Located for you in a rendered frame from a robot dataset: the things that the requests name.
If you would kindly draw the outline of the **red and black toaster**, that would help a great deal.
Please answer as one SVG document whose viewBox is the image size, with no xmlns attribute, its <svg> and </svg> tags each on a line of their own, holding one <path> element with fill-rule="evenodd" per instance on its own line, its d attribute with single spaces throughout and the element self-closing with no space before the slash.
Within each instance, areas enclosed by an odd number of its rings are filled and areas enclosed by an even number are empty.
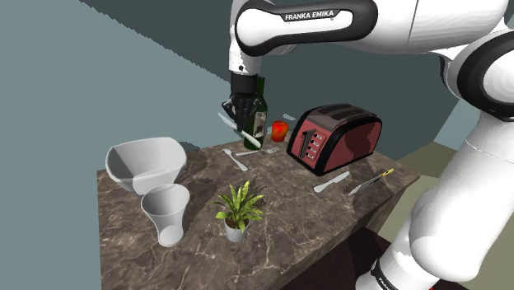
<svg viewBox="0 0 514 290">
<path fill-rule="evenodd" d="M 322 105 L 298 120 L 287 154 L 322 176 L 373 154 L 382 121 L 374 113 L 350 104 Z"/>
</svg>

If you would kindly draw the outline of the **silver fork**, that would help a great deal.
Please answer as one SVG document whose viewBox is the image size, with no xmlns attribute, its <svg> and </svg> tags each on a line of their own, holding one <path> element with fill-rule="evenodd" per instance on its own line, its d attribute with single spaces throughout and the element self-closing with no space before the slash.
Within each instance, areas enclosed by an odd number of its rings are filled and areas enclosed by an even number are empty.
<svg viewBox="0 0 514 290">
<path fill-rule="evenodd" d="M 243 157 L 243 156 L 248 156 L 248 155 L 256 154 L 256 153 L 272 154 L 272 153 L 278 152 L 279 150 L 280 150 L 280 148 L 278 148 L 278 147 L 271 147 L 271 148 L 268 148 L 268 149 L 262 149 L 261 148 L 260 150 L 254 150 L 254 151 L 248 151 L 248 152 L 238 152 L 235 155 L 237 157 Z"/>
</svg>

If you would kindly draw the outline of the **silver table knife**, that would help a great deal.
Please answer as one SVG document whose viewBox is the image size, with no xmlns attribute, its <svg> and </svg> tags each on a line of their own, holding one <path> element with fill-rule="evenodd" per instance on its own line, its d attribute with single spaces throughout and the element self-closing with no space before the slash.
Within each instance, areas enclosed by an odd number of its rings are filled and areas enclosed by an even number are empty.
<svg viewBox="0 0 514 290">
<path fill-rule="evenodd" d="M 248 139 L 254 146 L 256 146 L 257 148 L 261 148 L 261 143 L 255 139 L 254 137 L 252 137 L 250 134 L 248 134 L 247 132 L 245 132 L 244 130 L 239 130 L 237 128 L 237 125 L 230 121 L 227 117 L 225 117 L 224 115 L 222 115 L 220 112 L 217 113 L 218 116 L 220 117 L 220 119 L 222 120 L 222 122 L 224 124 L 226 124 L 227 126 L 229 126 L 231 129 L 234 129 L 235 131 L 237 131 L 238 133 L 240 133 L 242 136 L 244 136 L 246 139 Z"/>
</svg>

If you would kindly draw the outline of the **dark green glass bottle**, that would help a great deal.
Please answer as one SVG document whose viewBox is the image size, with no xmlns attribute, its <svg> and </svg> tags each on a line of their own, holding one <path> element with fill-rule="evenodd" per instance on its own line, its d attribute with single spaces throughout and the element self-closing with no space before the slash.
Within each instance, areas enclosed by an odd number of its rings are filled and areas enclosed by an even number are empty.
<svg viewBox="0 0 514 290">
<path fill-rule="evenodd" d="M 264 141 L 264 129 L 268 106 L 264 99 L 264 77 L 258 77 L 256 83 L 256 110 L 248 120 L 244 131 L 255 138 L 260 144 Z"/>
</svg>

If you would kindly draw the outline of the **red apple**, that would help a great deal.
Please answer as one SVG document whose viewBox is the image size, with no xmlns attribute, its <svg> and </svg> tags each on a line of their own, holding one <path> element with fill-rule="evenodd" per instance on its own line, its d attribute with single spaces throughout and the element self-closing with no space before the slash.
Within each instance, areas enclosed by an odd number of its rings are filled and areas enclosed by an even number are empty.
<svg viewBox="0 0 514 290">
<path fill-rule="evenodd" d="M 288 132 L 288 123 L 287 122 L 281 121 L 281 120 L 274 121 L 272 124 L 271 139 L 276 143 L 283 142 L 286 137 L 287 132 Z"/>
</svg>

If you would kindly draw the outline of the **silver spoon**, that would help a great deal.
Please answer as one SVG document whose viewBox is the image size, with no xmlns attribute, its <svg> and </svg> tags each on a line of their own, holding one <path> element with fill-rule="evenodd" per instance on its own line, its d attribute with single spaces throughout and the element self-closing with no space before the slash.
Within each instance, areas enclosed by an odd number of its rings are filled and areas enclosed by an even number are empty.
<svg viewBox="0 0 514 290">
<path fill-rule="evenodd" d="M 237 166 L 242 170 L 242 171 L 248 171 L 248 167 L 243 164 L 242 162 L 238 161 L 233 155 L 232 155 L 232 151 L 228 148 L 223 148 L 222 151 L 227 154 L 236 164 Z"/>
</svg>

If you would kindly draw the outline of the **white cup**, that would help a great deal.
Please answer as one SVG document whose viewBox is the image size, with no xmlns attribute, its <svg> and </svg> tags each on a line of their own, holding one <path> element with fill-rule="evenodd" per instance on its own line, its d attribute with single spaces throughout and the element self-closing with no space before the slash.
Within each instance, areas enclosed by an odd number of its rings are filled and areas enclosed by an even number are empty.
<svg viewBox="0 0 514 290">
<path fill-rule="evenodd" d="M 179 184 L 160 185 L 143 196 L 141 208 L 154 224 L 161 246 L 174 246 L 183 237 L 183 216 L 189 197 L 189 190 Z"/>
</svg>

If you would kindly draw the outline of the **white bowl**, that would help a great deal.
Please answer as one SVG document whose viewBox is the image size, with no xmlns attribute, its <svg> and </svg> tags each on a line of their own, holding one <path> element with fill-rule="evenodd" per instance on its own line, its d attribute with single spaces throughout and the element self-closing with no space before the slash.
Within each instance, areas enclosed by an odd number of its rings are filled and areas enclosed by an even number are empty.
<svg viewBox="0 0 514 290">
<path fill-rule="evenodd" d="M 105 168 L 122 188 L 145 195 L 156 187 L 173 184 L 186 161 L 185 150 L 173 138 L 145 138 L 110 148 Z"/>
</svg>

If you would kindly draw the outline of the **silver butter knife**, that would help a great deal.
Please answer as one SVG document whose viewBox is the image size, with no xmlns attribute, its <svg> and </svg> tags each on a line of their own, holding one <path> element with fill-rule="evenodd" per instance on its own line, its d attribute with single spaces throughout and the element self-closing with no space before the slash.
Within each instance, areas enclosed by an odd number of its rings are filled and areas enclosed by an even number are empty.
<svg viewBox="0 0 514 290">
<path fill-rule="evenodd" d="M 313 187 L 313 190 L 316 192 L 316 193 L 320 193 L 322 192 L 325 188 L 327 188 L 328 186 L 332 185 L 332 184 L 336 184 L 336 183 L 339 183 L 340 181 L 344 180 L 345 178 L 347 178 L 349 176 L 349 171 L 345 171 L 344 173 L 341 173 L 337 176 L 335 176 L 334 178 L 326 181 L 325 183 L 323 184 L 320 184 L 320 185 L 316 185 Z"/>
</svg>

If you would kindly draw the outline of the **green plant in white pot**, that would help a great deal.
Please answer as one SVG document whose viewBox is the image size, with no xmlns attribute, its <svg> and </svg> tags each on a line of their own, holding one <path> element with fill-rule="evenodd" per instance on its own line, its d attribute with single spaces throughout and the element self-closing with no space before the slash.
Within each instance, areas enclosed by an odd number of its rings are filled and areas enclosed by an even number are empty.
<svg viewBox="0 0 514 290">
<path fill-rule="evenodd" d="M 264 198 L 264 195 L 250 193 L 250 180 L 238 189 L 229 185 L 229 189 L 230 194 L 218 195 L 220 200 L 211 202 L 211 205 L 224 207 L 224 211 L 217 212 L 215 218 L 224 221 L 227 239 L 238 243 L 244 240 L 248 226 L 263 218 L 264 212 L 256 204 Z"/>
</svg>

